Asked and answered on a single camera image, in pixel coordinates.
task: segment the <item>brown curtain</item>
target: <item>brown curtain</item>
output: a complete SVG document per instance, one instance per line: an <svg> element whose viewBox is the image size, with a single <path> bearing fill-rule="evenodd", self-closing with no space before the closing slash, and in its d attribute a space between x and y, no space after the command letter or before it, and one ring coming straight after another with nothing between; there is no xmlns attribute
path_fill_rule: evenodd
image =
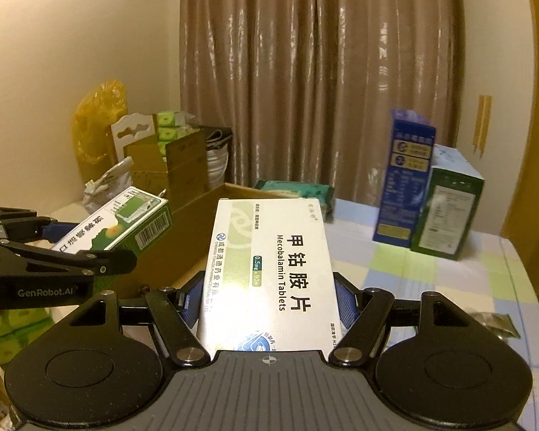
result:
<svg viewBox="0 0 539 431"><path fill-rule="evenodd" d="M233 128L235 182L374 204L390 109L452 141L455 20L453 0L181 0L182 108Z"/></svg>

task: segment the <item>table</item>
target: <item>table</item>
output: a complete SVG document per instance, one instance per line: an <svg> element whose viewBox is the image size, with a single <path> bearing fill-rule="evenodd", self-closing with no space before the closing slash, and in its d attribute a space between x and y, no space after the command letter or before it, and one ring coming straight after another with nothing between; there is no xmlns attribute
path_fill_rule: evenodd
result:
<svg viewBox="0 0 539 431"><path fill-rule="evenodd" d="M459 261L450 261L371 240L378 209L336 199L334 221L326 223L333 270L359 288L379 287L395 298L420 299L435 290L466 311L503 312L521 334L509 345L529 364L533 390L519 424L539 431L539 303L509 240L471 231ZM393 329L388 345L414 335Z"/></svg>

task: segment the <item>label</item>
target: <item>label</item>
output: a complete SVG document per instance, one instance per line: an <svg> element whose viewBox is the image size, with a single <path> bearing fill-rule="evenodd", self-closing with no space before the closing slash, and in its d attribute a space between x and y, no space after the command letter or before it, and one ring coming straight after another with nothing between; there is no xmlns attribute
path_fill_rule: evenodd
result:
<svg viewBox="0 0 539 431"><path fill-rule="evenodd" d="M20 288L17 290L16 294L20 298L30 298L33 296L65 296L65 295L74 295L76 292L76 286L66 287L66 288L56 288L52 290L51 288L37 288L35 290L26 290Z"/></svg>
<svg viewBox="0 0 539 431"><path fill-rule="evenodd" d="M156 207L160 202L151 199L150 196L138 194L130 197L124 204L114 211L116 216L122 218L126 223L132 223L146 214L152 207Z"/></svg>
<svg viewBox="0 0 539 431"><path fill-rule="evenodd" d="M262 256L253 257L252 287L262 286Z"/></svg>
<svg viewBox="0 0 539 431"><path fill-rule="evenodd" d="M399 238L400 240L408 240L411 230L409 228L397 227L380 223L378 225L378 233L387 237Z"/></svg>
<svg viewBox="0 0 539 431"><path fill-rule="evenodd" d="M166 213L160 214L153 222L148 224L135 236L135 241L138 243L139 250L143 250L152 241L164 233L164 230L168 228L168 225L169 222Z"/></svg>
<svg viewBox="0 0 539 431"><path fill-rule="evenodd" d="M269 332L255 332L248 335L237 347L239 352L276 351L275 339Z"/></svg>
<svg viewBox="0 0 539 431"><path fill-rule="evenodd" d="M417 144L408 140L394 140L393 152L413 157L431 158L431 146Z"/></svg>
<svg viewBox="0 0 539 431"><path fill-rule="evenodd" d="M420 247L454 254L465 231L475 195L436 185Z"/></svg>
<svg viewBox="0 0 539 431"><path fill-rule="evenodd" d="M426 172L429 168L429 160L424 158L402 156L401 154L392 154L391 165L394 167L416 170L418 172Z"/></svg>

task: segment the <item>round pad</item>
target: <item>round pad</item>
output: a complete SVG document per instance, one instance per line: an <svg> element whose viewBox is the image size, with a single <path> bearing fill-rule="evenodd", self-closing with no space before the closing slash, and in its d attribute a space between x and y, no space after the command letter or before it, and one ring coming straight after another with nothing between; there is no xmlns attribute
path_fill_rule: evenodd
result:
<svg viewBox="0 0 539 431"><path fill-rule="evenodd" d="M522 409L530 388L529 369L510 347L463 335L418 335L395 344L380 356L375 379L402 413L447 427L506 423Z"/></svg>
<svg viewBox="0 0 539 431"><path fill-rule="evenodd" d="M121 334L92 341L76 329L74 338L30 344L9 364L6 388L22 414L53 427L97 427L154 397L162 368L150 347Z"/></svg>
<svg viewBox="0 0 539 431"><path fill-rule="evenodd" d="M64 387L88 387L102 382L114 369L107 354L96 350L72 350L53 357L46 374Z"/></svg>
<svg viewBox="0 0 539 431"><path fill-rule="evenodd" d="M427 358L425 372L441 386L470 389L489 380L491 366L478 354L453 350L435 353Z"/></svg>

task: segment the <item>green tissue pack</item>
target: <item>green tissue pack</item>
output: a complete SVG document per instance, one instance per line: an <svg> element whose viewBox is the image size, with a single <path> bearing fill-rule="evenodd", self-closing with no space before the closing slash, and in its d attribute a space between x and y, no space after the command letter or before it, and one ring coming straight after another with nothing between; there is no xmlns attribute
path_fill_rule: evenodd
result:
<svg viewBox="0 0 539 431"><path fill-rule="evenodd" d="M258 180L254 186L256 190L271 191L284 198L316 198L323 219L333 211L334 189L325 184L303 183L300 181Z"/></svg>
<svg viewBox="0 0 539 431"><path fill-rule="evenodd" d="M0 366L8 364L22 348L53 324L44 308L6 311L0 316Z"/></svg>
<svg viewBox="0 0 539 431"><path fill-rule="evenodd" d="M483 177L457 149L435 145L425 203L411 240L411 250L457 260L483 186Z"/></svg>

